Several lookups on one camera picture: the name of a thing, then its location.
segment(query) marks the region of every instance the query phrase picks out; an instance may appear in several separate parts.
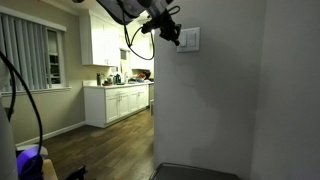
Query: light switch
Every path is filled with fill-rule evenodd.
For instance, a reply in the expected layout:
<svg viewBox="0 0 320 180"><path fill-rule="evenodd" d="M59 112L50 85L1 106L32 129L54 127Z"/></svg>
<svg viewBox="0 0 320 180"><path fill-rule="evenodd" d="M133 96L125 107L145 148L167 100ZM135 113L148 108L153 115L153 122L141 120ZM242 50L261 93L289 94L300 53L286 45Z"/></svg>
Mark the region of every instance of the light switch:
<svg viewBox="0 0 320 180"><path fill-rule="evenodd" d="M177 52L200 50L200 28L182 29L179 36L180 45Z"/></svg>

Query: window blinds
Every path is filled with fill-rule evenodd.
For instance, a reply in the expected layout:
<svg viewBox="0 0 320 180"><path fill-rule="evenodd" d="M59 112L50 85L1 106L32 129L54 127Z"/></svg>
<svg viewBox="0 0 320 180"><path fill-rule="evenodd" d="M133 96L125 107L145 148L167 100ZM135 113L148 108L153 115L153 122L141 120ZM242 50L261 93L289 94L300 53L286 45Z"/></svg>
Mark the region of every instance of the window blinds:
<svg viewBox="0 0 320 180"><path fill-rule="evenodd" d="M47 28L0 13L0 50L25 80L30 90L51 88ZM16 79L17 91L23 87ZM2 90L10 92L10 82Z"/></svg>

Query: ceiling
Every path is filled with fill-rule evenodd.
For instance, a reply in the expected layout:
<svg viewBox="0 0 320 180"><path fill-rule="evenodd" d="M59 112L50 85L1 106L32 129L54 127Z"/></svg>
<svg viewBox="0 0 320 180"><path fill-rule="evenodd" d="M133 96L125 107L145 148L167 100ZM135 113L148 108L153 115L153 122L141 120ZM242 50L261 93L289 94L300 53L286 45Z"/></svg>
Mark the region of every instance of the ceiling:
<svg viewBox="0 0 320 180"><path fill-rule="evenodd" d="M69 13L79 15L83 10L91 10L95 13L104 16L106 18L111 18L106 10L100 6L96 0L84 0L82 3L74 3L72 0L42 0L48 4L55 7L63 9ZM143 13L139 19L146 19L147 13Z"/></svg>

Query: wooden floor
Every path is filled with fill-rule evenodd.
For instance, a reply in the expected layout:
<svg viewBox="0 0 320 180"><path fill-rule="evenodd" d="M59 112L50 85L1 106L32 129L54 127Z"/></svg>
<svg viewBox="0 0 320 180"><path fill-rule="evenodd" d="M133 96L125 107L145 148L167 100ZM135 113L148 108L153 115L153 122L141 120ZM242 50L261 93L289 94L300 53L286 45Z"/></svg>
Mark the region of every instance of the wooden floor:
<svg viewBox="0 0 320 180"><path fill-rule="evenodd" d="M149 109L108 128L83 126L43 142L59 179L86 165L86 180L144 180L153 172Z"/></svg>

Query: countertop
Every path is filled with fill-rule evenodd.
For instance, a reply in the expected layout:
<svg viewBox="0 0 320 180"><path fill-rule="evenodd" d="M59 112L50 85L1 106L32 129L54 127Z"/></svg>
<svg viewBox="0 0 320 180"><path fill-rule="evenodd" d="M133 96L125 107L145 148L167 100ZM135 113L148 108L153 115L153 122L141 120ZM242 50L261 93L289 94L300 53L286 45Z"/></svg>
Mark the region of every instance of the countertop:
<svg viewBox="0 0 320 180"><path fill-rule="evenodd" d="M113 89L113 88L125 88L125 87L132 87L132 86L142 86L142 85L149 85L149 84L154 84L154 82L144 82L144 83L134 83L134 84L124 84L124 85L110 85L110 86L98 86L96 84L88 83L88 82L83 82L83 87L84 88L104 88L104 89Z"/></svg>

